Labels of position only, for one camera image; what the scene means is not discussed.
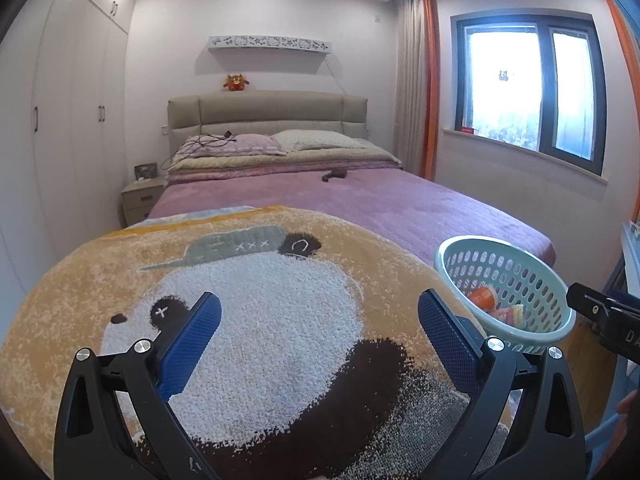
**beige leather headboard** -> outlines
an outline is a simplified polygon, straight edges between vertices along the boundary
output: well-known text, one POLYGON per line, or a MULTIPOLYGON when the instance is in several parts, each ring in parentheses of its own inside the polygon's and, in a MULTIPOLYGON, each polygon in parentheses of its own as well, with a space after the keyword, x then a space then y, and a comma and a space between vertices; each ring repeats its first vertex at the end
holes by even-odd
POLYGON ((283 130, 330 130, 367 138, 367 100, 320 92, 216 92, 169 101, 173 155, 199 134, 274 135, 283 130))

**wardrobe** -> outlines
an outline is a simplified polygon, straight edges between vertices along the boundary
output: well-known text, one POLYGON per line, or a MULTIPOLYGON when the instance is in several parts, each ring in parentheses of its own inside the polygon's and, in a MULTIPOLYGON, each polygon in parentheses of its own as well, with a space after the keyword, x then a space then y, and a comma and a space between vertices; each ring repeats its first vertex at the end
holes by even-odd
POLYGON ((135 0, 28 0, 0 44, 0 340, 37 281, 121 228, 135 0))

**mattress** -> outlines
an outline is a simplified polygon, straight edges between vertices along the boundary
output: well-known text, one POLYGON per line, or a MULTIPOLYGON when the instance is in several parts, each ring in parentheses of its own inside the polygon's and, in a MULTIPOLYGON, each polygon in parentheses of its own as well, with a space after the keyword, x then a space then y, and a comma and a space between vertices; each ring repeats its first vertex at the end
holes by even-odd
POLYGON ((458 235, 500 238, 552 266, 549 238, 525 223, 428 180, 393 168, 277 173, 169 186, 149 218, 233 206, 283 205, 342 218, 395 242, 431 265, 439 245, 458 235))

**nightstand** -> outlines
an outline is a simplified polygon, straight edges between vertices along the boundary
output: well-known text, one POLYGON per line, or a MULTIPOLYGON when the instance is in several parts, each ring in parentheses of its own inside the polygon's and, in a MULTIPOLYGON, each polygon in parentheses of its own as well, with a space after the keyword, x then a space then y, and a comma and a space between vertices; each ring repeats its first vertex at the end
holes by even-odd
POLYGON ((122 205, 127 225, 142 222, 149 216, 164 191, 166 180, 163 176, 148 180, 138 180, 122 190, 122 205))

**plush toy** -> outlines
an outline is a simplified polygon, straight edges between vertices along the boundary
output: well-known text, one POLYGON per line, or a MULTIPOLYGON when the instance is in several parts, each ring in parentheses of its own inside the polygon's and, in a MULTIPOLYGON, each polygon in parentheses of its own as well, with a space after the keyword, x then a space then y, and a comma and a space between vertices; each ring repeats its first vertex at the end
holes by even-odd
POLYGON ((249 82, 244 78, 244 75, 228 75, 226 76, 226 81, 223 88, 228 88, 232 92, 236 90, 242 91, 244 87, 248 85, 249 82))

